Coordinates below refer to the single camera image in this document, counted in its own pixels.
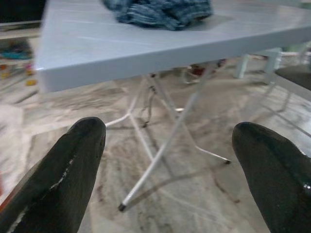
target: folding table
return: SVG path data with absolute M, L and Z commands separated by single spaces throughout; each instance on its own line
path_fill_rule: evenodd
M 211 77 L 214 63 L 209 63 L 180 114 L 161 86 L 157 72 L 311 40 L 311 11 L 251 0 L 215 0 L 212 4 L 215 15 L 186 30 L 171 32 L 117 23 L 99 0 L 47 3 L 41 50 L 35 65 L 41 92 L 143 75 L 126 114 L 107 123 L 109 127 L 130 118 L 151 159 L 145 173 L 119 206 L 121 211 L 151 175 L 179 128 L 183 128 L 196 146 L 183 121 Z M 173 129 L 156 155 L 152 155 L 132 115 L 144 82 L 152 83 L 174 119 Z

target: cloth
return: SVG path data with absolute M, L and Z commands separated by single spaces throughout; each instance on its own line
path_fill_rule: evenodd
M 210 0 L 102 0 L 121 23 L 182 30 L 213 14 Z

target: blue cloth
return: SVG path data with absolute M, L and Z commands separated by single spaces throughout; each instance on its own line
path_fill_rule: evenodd
M 182 30 L 213 14 L 210 0 L 102 0 L 121 23 Z

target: marble floor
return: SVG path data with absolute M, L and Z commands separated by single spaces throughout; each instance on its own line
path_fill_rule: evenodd
M 158 169 L 135 196 L 125 213 L 117 206 L 149 164 L 134 129 L 128 121 L 107 131 L 106 148 L 89 202 L 85 232 L 92 233 L 268 233 L 250 194 L 232 146 L 233 127 L 244 120 L 243 109 L 267 89 L 260 71 L 261 60 L 252 60 L 245 78 L 236 80 L 237 59 L 228 61 L 208 81 L 200 100 L 186 120 L 197 143 L 233 161 L 199 153 L 182 133 Z M 194 85 L 182 82 L 178 71 L 165 72 L 161 81 L 178 107 Z M 72 90 L 38 94 L 24 85 L 22 74 L 0 83 L 0 173 L 4 194 L 52 147 L 68 127 L 82 117 L 97 116 L 104 122 L 124 113 L 140 78 L 106 82 Z M 285 92 L 276 90 L 266 104 L 278 108 Z M 141 119 L 138 104 L 137 117 Z M 283 113 L 305 129 L 310 128 L 311 105 L 293 97 Z M 310 139 L 280 118 L 260 109 L 252 120 L 293 140 L 311 151 Z M 151 123 L 144 130 L 156 150 L 165 140 L 172 122 L 156 100 Z

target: tabletop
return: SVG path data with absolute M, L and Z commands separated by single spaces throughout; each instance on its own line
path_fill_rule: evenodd
M 49 0 L 35 67 L 41 92 L 124 79 L 311 40 L 311 11 L 214 0 L 183 31 L 118 23 L 100 0 Z

